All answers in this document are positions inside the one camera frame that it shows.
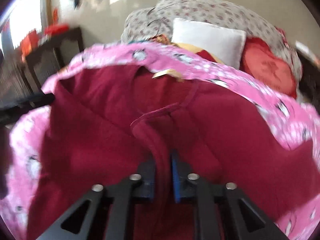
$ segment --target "maroon garment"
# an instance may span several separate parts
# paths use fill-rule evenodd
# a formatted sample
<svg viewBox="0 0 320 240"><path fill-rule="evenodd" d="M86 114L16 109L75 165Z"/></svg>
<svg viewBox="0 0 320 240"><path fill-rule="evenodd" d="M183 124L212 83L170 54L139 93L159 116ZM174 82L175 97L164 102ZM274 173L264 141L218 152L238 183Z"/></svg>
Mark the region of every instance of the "maroon garment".
<svg viewBox="0 0 320 240"><path fill-rule="evenodd" d="M237 183L273 220L319 193L312 141L287 151L254 104L236 93L199 80L151 76L138 66L117 65L57 83L27 240L93 184L117 183L151 155L155 202L137 207L135 239L192 239L191 207L173 205L173 148L209 181Z"/></svg>

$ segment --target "metal screw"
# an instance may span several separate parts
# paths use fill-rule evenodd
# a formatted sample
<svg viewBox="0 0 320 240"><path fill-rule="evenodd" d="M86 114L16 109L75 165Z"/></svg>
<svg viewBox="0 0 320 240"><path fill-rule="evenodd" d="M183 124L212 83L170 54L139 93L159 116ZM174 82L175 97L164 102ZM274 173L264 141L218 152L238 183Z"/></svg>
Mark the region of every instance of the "metal screw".
<svg viewBox="0 0 320 240"><path fill-rule="evenodd" d="M228 182L228 183L226 184L226 188L227 188L227 189L230 189L230 190L236 189L236 188L237 188L237 184L234 183L234 182Z"/></svg>
<svg viewBox="0 0 320 240"><path fill-rule="evenodd" d="M131 174L129 177L129 179L131 179L131 180L140 180L141 178L142 178L141 175L137 174L137 173Z"/></svg>
<svg viewBox="0 0 320 240"><path fill-rule="evenodd" d="M100 192L100 191L103 190L103 185L95 184L95 185L92 186L91 189L92 189L93 191L95 191L95 192Z"/></svg>
<svg viewBox="0 0 320 240"><path fill-rule="evenodd" d="M188 174L188 179L190 179L190 180L197 180L199 178L200 178L200 176L198 174L196 174L196 173Z"/></svg>

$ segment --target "pink blanket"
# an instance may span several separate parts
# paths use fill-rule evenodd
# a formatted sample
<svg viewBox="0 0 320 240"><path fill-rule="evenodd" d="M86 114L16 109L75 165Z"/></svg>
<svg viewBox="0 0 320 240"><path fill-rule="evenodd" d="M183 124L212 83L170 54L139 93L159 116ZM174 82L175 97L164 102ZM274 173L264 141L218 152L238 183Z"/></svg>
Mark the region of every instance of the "pink blanket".
<svg viewBox="0 0 320 240"><path fill-rule="evenodd" d="M74 57L69 64L69 72L51 76L44 84L43 91L54 93L58 79L73 76L84 68L128 63L148 66L153 73L174 68L182 73L184 79L205 80L241 95L257 107L272 134L285 149L295 149L303 141L312 139L313 158L320 168L320 118L313 106L300 105L244 72L209 62L174 46L155 42L94 45ZM31 111L17 122L11 132L14 165L7 178L9 195L0 202L0 215L18 240L25 239L28 208L41 169L37 160L38 152L49 115L49 106ZM319 210L320 195L281 217L276 225L290 239L308 239L320 221Z"/></svg>

